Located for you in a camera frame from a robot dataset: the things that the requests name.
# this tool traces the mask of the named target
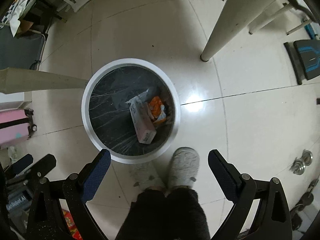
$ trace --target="pink suitcase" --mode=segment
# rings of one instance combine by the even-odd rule
[[[27,140],[37,130],[32,115],[31,109],[0,112],[0,149]]]

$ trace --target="black suitcase strap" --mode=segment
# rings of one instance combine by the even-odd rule
[[[7,128],[10,126],[14,126],[14,125],[18,125],[18,124],[22,124],[22,123],[29,123],[29,122],[30,122],[30,120],[28,117],[23,118],[23,119],[9,121],[9,122],[4,122],[4,123],[0,123],[0,129]]]

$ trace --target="plastic bag liner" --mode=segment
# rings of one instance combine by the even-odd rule
[[[157,127],[149,145],[138,142],[127,102],[140,94],[144,95],[144,102],[159,96],[166,108],[167,120]],[[90,96],[89,117],[94,132],[108,149],[136,156],[152,152],[166,141],[174,120],[173,105],[167,86],[154,72],[126,66],[112,70],[96,84]]]

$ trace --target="cardboard box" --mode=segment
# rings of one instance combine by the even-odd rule
[[[150,144],[156,135],[156,129],[139,97],[134,97],[132,99],[129,110],[138,141],[140,143]]]

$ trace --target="bolt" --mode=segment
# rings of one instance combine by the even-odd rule
[[[69,176],[69,179],[71,179],[71,180],[75,180],[76,178],[78,178],[78,174],[76,174],[76,173],[72,173]]]
[[[39,180],[39,182],[40,182],[40,184],[44,184],[44,183],[47,182],[47,179],[46,178],[42,178],[42,179]]]
[[[242,177],[242,179],[245,179],[245,180],[249,180],[250,179],[250,175],[246,174],[246,173],[242,174],[241,177]]]
[[[272,181],[276,184],[279,184],[280,183],[280,180],[278,178],[273,178]]]

